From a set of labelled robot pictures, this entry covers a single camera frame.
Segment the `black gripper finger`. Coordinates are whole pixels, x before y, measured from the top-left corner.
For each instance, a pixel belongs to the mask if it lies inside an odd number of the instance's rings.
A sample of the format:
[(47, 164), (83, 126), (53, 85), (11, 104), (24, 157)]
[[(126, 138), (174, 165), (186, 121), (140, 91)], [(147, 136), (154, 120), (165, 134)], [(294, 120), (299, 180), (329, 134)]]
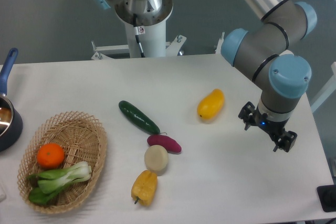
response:
[(255, 112), (255, 106), (250, 101), (248, 101), (239, 112), (238, 118), (243, 120), (243, 123), (245, 124), (245, 131), (247, 131), (251, 126), (256, 126)]
[(280, 134), (276, 133), (272, 136), (272, 140), (275, 143), (273, 151), (283, 150), (288, 153), (294, 146), (296, 139), (297, 133), (283, 129)]

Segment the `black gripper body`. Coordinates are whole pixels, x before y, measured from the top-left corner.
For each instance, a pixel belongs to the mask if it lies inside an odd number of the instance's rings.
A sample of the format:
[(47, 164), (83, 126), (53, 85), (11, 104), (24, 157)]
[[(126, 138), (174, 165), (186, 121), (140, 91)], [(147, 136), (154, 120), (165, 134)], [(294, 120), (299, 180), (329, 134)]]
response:
[(253, 118), (255, 125), (266, 132), (271, 139), (280, 139), (284, 135), (288, 119), (279, 122), (271, 121), (266, 113), (261, 114), (258, 109), (253, 113)]

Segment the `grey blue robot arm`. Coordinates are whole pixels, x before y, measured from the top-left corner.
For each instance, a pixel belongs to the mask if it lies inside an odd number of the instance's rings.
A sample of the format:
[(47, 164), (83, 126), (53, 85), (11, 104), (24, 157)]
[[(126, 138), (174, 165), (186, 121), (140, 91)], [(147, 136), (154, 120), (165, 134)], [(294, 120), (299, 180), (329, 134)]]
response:
[[(172, 0), (96, 0), (114, 8), (125, 25), (132, 58), (165, 57), (172, 49), (166, 43), (166, 25)], [(312, 6), (291, 0), (245, 0), (263, 23), (254, 33), (235, 29), (221, 45), (221, 55), (261, 89), (257, 106), (247, 103), (239, 113), (246, 127), (266, 132), (276, 150), (288, 152), (297, 135), (286, 131), (293, 110), (306, 92), (311, 78), (308, 62), (285, 54), (288, 47), (305, 38), (316, 26)]]

